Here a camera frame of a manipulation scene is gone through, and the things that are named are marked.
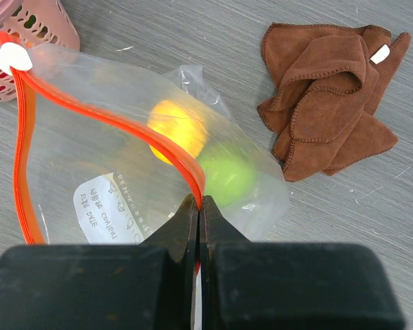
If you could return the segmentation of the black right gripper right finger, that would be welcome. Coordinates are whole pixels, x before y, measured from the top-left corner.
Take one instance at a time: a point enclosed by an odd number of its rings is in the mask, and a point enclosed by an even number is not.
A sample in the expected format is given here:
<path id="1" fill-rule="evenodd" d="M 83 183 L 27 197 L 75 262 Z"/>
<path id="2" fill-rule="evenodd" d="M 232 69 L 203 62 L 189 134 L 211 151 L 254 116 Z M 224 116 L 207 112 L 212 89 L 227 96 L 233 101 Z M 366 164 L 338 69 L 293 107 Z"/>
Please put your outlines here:
<path id="1" fill-rule="evenodd" d="M 377 255 L 356 243 L 251 242 L 199 212 L 203 329 L 404 329 Z"/>

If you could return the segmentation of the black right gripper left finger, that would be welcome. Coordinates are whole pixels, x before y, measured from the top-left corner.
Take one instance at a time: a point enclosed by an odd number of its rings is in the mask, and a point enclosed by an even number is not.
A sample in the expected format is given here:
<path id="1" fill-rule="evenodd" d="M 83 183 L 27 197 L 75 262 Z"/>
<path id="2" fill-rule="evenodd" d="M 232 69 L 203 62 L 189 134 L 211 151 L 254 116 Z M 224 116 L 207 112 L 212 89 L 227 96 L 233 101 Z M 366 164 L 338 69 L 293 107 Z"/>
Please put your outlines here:
<path id="1" fill-rule="evenodd" d="M 192 329 L 197 205 L 138 245 L 19 245 L 0 257 L 0 329 Z"/>

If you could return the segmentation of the light green apple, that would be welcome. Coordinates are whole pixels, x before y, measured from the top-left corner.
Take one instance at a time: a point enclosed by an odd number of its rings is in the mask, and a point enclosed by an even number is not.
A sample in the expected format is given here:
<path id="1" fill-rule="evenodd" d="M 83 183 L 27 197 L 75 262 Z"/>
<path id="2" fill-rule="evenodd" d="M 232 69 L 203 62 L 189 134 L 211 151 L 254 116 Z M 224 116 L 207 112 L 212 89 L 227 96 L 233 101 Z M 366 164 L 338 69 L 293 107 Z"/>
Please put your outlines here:
<path id="1" fill-rule="evenodd" d="M 232 144 L 212 144 L 197 158 L 206 176 L 204 192 L 220 207 L 237 203 L 254 189 L 257 170 L 252 157 Z"/>

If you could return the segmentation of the clear zip top bag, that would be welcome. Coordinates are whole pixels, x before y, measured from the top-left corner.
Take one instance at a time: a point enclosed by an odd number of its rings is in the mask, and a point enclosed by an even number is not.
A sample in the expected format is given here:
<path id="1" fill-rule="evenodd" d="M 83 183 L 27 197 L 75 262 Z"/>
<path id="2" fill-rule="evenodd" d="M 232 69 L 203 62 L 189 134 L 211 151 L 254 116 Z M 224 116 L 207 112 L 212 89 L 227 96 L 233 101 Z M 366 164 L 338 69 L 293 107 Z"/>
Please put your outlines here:
<path id="1" fill-rule="evenodd" d="M 205 125 L 202 152 L 232 144 L 252 157 L 254 189 L 216 204 L 244 236 L 263 239 L 288 209 L 279 164 L 239 128 L 199 65 L 157 74 L 53 43 L 26 48 L 0 32 L 0 69 L 17 91 L 14 201 L 29 244 L 141 243 L 187 195 L 197 206 L 210 196 L 199 156 L 147 126 L 162 100 Z"/>

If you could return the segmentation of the orange yellow fruit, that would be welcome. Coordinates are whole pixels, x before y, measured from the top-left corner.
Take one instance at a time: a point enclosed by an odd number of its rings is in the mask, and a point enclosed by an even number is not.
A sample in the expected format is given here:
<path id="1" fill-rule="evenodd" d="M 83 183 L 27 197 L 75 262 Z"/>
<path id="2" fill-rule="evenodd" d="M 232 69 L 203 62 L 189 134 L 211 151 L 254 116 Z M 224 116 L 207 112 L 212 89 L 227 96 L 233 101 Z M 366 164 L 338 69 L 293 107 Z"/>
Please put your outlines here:
<path id="1" fill-rule="evenodd" d="M 208 141 L 205 125 L 189 110 L 170 100 L 160 101 L 152 110 L 147 126 L 166 136 L 196 158 Z"/>

